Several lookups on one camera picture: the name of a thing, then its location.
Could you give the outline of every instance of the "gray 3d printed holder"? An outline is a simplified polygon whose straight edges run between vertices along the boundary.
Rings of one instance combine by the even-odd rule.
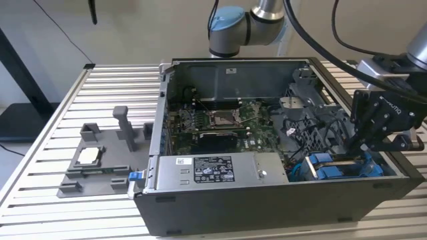
[[[127,107],[115,106],[111,116],[119,129],[99,130],[95,123],[82,124],[81,141],[70,160],[57,197],[123,194],[127,174],[146,168],[151,123],[131,128]]]

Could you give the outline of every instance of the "power supply label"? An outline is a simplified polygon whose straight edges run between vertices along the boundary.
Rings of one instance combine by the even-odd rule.
[[[206,156],[193,159],[193,181],[197,184],[234,181],[230,156]]]

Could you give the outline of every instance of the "black stand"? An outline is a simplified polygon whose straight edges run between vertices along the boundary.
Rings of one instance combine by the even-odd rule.
[[[58,103],[49,103],[0,28],[0,61],[30,103],[11,104],[0,115],[0,142],[33,142]]]

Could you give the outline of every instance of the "wire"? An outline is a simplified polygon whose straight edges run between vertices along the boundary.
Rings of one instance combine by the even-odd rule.
[[[364,50],[364,49],[357,48],[357,47],[346,44],[345,42],[342,42],[342,40],[340,39],[338,34],[336,32],[336,8],[338,6],[338,2],[340,2],[340,0],[334,0],[333,7],[332,7],[332,18],[330,18],[332,34],[333,34],[333,38],[337,41],[337,43],[342,47],[345,47],[345,48],[348,48],[348,49],[350,49],[350,50],[353,50],[353,51],[356,51],[358,53],[362,53],[362,54],[386,55],[385,53],[381,53],[381,52],[377,52],[377,51]]]
[[[304,39],[304,41],[308,43],[308,45],[313,48],[313,50],[336,66],[338,67],[344,72],[346,72],[349,75],[356,77],[357,79],[365,81],[368,84],[374,85],[376,87],[381,88],[385,91],[393,92],[401,97],[405,97],[406,99],[418,102],[421,104],[427,104],[427,98],[412,94],[408,91],[396,88],[386,84],[385,82],[377,80],[376,78],[370,77],[369,75],[364,74],[362,72],[353,69],[349,65],[346,65],[341,60],[338,60],[324,48],[322,46],[316,42],[316,40],[309,36],[309,34],[305,32],[302,26],[300,25],[297,18],[293,13],[290,0],[282,0],[284,4],[284,10],[286,14],[288,21],[290,22],[294,31],[297,32],[298,36]]]
[[[41,11],[43,12],[43,14],[46,15],[46,17],[51,20],[51,22],[54,23],[54,25],[57,26],[58,30],[61,31],[61,33],[65,35],[65,37],[67,38],[67,41],[70,42],[70,44],[78,49],[79,53],[85,56],[86,60],[90,62],[90,64],[93,63],[90,58],[87,57],[87,55],[82,52],[82,50],[77,47],[77,45],[73,43],[73,41],[70,40],[69,36],[66,35],[66,33],[63,32],[62,28],[59,27],[59,25],[55,23],[55,21],[53,20],[53,18],[49,16],[49,14],[46,13],[46,11],[43,10],[43,8],[39,6],[38,2],[35,0],[31,0],[34,2],[34,4],[37,4],[38,8],[41,9]]]
[[[210,10],[210,14],[208,16],[208,20],[206,20],[206,39],[210,38],[210,29],[212,29],[213,17],[214,17],[214,14],[216,14],[216,9],[218,8],[218,3],[220,3],[220,0],[214,0],[213,6],[212,6],[212,10]]]
[[[6,148],[5,146],[2,146],[1,144],[0,144],[0,148],[2,148],[2,149],[6,150],[7,152],[10,152],[10,153],[13,153],[13,154],[17,154],[17,155],[19,155],[19,156],[22,156],[22,157],[25,156],[25,155],[21,154],[19,152],[7,149],[7,148]]]

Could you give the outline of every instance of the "sticker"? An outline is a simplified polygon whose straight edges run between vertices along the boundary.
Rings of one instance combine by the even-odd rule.
[[[230,156],[194,157],[193,158],[193,181],[197,184],[234,182],[234,170],[233,170],[232,157]]]
[[[237,72],[237,68],[225,68],[225,74],[234,74]]]
[[[176,158],[176,165],[190,165],[192,164],[192,158]]]

